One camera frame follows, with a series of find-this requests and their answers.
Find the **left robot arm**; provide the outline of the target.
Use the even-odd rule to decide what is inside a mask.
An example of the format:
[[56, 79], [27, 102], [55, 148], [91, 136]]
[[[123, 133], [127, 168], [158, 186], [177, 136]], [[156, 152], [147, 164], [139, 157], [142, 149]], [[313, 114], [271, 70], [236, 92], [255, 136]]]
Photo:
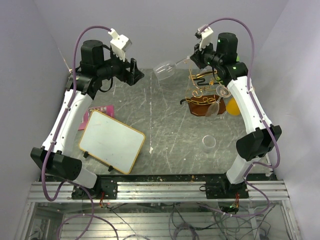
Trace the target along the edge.
[[63, 104], [49, 136], [40, 148], [34, 147], [30, 156], [46, 174], [72, 181], [84, 187], [85, 194], [96, 199], [102, 193], [98, 176], [85, 169], [82, 161], [71, 156], [82, 118], [91, 105], [103, 80], [119, 79], [133, 86], [145, 75], [138, 69], [134, 58], [127, 60], [130, 40], [116, 38], [107, 46], [99, 40], [83, 42], [81, 61], [76, 64], [65, 87]]

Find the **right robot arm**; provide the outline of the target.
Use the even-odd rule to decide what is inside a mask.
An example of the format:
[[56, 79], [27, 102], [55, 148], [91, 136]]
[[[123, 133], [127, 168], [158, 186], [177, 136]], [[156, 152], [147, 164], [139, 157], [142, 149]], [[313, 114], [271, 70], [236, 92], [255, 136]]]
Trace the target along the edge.
[[220, 186], [221, 194], [231, 198], [238, 192], [237, 184], [244, 182], [249, 167], [258, 164], [273, 149], [282, 129], [266, 116], [248, 77], [247, 66], [237, 59], [236, 35], [220, 33], [216, 46], [211, 42], [212, 35], [210, 28], [196, 33], [200, 42], [194, 46], [190, 59], [199, 69], [210, 66], [217, 71], [217, 76], [235, 99], [244, 121], [246, 135], [237, 140], [236, 159], [226, 172], [228, 181]]

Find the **clear tumbler glass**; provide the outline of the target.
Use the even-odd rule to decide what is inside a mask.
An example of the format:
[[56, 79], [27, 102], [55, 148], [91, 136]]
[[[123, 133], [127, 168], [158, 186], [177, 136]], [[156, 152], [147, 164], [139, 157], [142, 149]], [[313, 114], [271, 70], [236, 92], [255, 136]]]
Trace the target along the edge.
[[179, 61], [174, 62], [173, 60], [167, 60], [163, 63], [158, 64], [153, 68], [153, 72], [159, 81], [165, 80], [173, 76], [176, 69], [181, 64], [187, 64], [190, 60], [190, 56], [187, 56]]

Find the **clear wine glass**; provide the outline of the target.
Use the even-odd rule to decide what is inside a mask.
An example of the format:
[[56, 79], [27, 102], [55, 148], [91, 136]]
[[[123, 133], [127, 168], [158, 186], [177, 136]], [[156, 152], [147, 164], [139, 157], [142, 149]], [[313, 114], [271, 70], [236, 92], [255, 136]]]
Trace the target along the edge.
[[196, 148], [196, 159], [205, 161], [215, 151], [217, 140], [213, 135], [205, 135], [202, 137]]

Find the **orange plastic wine glass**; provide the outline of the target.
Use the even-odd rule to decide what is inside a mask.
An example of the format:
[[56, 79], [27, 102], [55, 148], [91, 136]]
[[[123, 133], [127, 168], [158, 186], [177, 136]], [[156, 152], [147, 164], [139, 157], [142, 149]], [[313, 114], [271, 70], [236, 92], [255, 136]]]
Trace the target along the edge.
[[232, 97], [226, 105], [226, 111], [232, 116], [238, 116], [241, 111], [234, 97]]

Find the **clear champagne flute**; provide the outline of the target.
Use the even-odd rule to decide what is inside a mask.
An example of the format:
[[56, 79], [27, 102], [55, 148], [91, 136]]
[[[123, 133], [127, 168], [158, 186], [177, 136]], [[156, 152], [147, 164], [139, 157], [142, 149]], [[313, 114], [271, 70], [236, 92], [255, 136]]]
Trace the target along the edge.
[[224, 98], [230, 97], [232, 94], [224, 85], [219, 85], [215, 89], [217, 98], [214, 97], [214, 101], [210, 104], [205, 114], [206, 117], [221, 115], [226, 111], [226, 105], [222, 104], [221, 101]]

